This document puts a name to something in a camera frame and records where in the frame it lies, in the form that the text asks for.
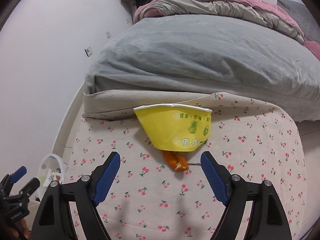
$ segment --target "wall outlet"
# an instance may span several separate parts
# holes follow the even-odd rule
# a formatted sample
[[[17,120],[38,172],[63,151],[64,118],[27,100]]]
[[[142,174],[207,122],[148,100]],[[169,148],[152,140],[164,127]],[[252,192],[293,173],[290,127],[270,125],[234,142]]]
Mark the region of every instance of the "wall outlet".
[[[84,51],[86,52],[88,57],[92,55],[92,49],[90,47],[86,48]]]

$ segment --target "yellow bowl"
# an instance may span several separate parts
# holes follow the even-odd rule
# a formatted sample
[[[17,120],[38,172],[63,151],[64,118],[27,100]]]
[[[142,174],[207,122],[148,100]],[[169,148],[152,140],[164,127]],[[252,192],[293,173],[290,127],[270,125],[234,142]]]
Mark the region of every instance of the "yellow bowl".
[[[156,104],[133,110],[153,146],[159,150],[192,152],[210,136],[210,109]]]

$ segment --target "cherry print fabric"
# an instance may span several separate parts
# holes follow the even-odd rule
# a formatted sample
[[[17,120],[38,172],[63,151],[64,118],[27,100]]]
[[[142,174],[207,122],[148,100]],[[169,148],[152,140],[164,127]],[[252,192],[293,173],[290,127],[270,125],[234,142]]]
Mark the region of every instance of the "cherry print fabric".
[[[228,93],[184,102],[210,108],[212,132],[196,151],[185,153],[199,163],[210,151],[231,174],[261,183],[269,179],[284,206],[292,233],[299,239],[307,192],[306,169],[295,123],[278,106]],[[136,118],[109,122],[82,120],[67,171],[74,182],[103,164],[111,151],[121,166],[106,200],[97,207],[112,239],[209,240],[224,211],[200,166],[183,173],[170,170]],[[79,239],[85,239],[72,203]],[[243,239],[250,216],[247,203],[237,239]]]

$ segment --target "gray bedsheet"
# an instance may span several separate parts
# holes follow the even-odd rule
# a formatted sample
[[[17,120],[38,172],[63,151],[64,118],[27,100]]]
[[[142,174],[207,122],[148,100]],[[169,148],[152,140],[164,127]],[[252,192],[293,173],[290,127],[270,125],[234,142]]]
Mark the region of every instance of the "gray bedsheet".
[[[295,121],[320,119],[320,63],[297,41],[212,15],[145,18],[108,42],[85,93],[136,89],[232,94],[268,101]]]

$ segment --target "white bowl rim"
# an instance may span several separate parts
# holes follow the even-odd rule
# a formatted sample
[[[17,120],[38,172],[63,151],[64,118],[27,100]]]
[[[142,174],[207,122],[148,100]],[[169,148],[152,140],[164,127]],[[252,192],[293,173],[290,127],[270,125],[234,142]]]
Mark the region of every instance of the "white bowl rim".
[[[212,113],[212,110],[208,109],[208,108],[202,108],[199,106],[188,106],[188,105],[183,105],[183,104],[155,104],[155,105],[149,105],[149,106],[138,106],[138,107],[135,107],[133,110],[138,111],[138,110],[152,108],[152,107],[158,107],[158,106],[183,107],[183,108],[190,108],[190,109],[195,109],[195,110],[200,110],[200,111]]]

